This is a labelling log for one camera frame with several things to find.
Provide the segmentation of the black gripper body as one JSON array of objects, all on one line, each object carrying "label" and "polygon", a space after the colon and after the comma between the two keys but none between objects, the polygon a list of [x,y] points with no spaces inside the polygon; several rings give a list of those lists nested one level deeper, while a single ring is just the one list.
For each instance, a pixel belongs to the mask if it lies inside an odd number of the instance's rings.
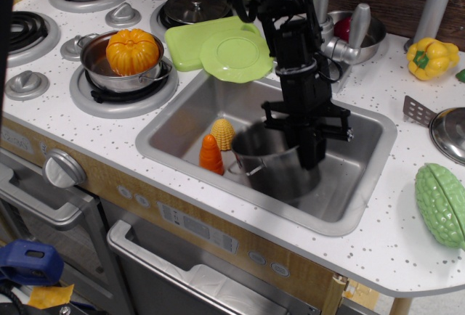
[{"label": "black gripper body", "polygon": [[330,83],[315,70],[277,70],[283,99],[264,102],[266,127],[284,131],[289,143],[354,138],[350,111],[332,101]]}]

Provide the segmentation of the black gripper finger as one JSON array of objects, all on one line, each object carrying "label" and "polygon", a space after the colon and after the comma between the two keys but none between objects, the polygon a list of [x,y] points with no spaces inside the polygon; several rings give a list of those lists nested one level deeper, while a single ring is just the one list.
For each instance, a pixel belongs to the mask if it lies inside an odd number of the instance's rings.
[{"label": "black gripper finger", "polygon": [[287,145],[296,148],[299,162],[306,170],[313,169],[326,153],[326,138],[322,132],[321,122],[308,124],[285,124]]}]

